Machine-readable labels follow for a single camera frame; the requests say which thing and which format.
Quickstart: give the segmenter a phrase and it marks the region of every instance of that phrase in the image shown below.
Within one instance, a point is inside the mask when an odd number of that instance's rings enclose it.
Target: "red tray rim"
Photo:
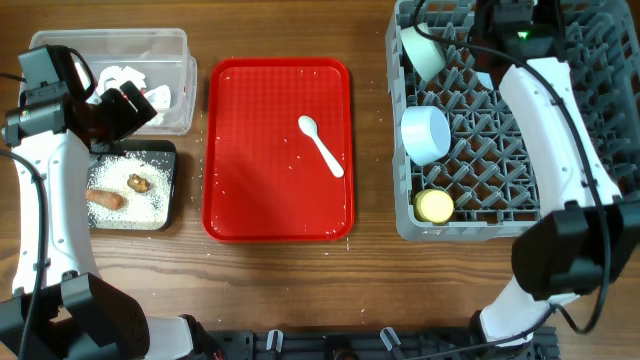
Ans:
[[[283,235],[280,237],[274,236],[252,236],[248,237],[225,237],[218,234],[211,226],[211,203],[205,201],[205,199],[211,198],[211,186],[208,186],[207,180],[211,178],[213,171],[213,159],[209,160],[206,154],[209,154],[210,146],[214,146],[209,141],[215,137],[215,107],[217,105],[218,94],[218,80],[222,72],[232,67],[249,67],[249,66],[331,66],[336,69],[342,78],[342,89],[344,93],[343,102],[343,118],[348,123],[345,126],[345,140],[351,146],[345,148],[345,176],[349,174],[349,179],[346,180],[346,202],[349,205],[347,209],[347,221],[341,231],[335,234],[318,234],[297,237]],[[228,58],[220,61],[211,71],[211,78],[209,84],[209,105],[208,105],[208,117],[207,117],[207,133],[205,144],[205,159],[204,159],[204,173],[203,173],[203,194],[202,194],[202,213],[201,221],[204,231],[214,240],[221,243],[281,243],[281,242],[327,242],[336,241],[345,237],[355,222],[355,200],[354,200],[354,171],[353,171],[353,119],[351,116],[351,75],[347,67],[339,60],[331,57],[247,57],[247,58]]]

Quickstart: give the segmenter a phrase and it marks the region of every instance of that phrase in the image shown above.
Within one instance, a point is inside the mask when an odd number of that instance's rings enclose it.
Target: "spoon handle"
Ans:
[[[340,166],[340,163],[338,162],[338,160],[336,160],[336,158],[333,157],[329,149],[327,149],[327,147],[324,146],[324,143],[322,142],[322,140],[320,140],[318,136],[313,136],[312,139],[313,139],[313,142],[316,143],[318,150],[320,150],[320,154],[322,154],[322,157],[324,158],[324,161],[327,163],[327,166],[329,167],[329,170],[331,170],[331,173],[333,174],[333,176],[337,178],[343,177],[344,169],[342,169],[342,166]]]

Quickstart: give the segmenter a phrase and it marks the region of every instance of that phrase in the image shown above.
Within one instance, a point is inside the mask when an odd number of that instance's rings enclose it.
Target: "yellow lid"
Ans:
[[[416,217],[422,221],[441,224],[453,215],[453,200],[442,190],[429,189],[419,192],[413,202]]]

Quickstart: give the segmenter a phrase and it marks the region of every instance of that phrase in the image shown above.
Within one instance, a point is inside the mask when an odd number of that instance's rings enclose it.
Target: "white cup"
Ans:
[[[451,147],[449,121],[435,106],[413,106],[402,114],[400,134],[411,160],[420,166],[447,155]]]
[[[431,35],[427,24],[422,23],[418,28]],[[427,83],[431,81],[445,67],[444,54],[440,44],[422,37],[413,26],[400,31],[402,46],[420,77]]]

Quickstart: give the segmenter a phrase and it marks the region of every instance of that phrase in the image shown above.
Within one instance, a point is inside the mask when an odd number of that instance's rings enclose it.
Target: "clear plastic container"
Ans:
[[[184,135],[191,128],[196,101],[196,60],[189,53],[182,29],[86,29],[39,31],[29,48],[64,45],[76,49],[93,76],[109,66],[129,66],[145,74],[147,90],[168,85],[169,109],[157,125],[145,125],[136,134]]]

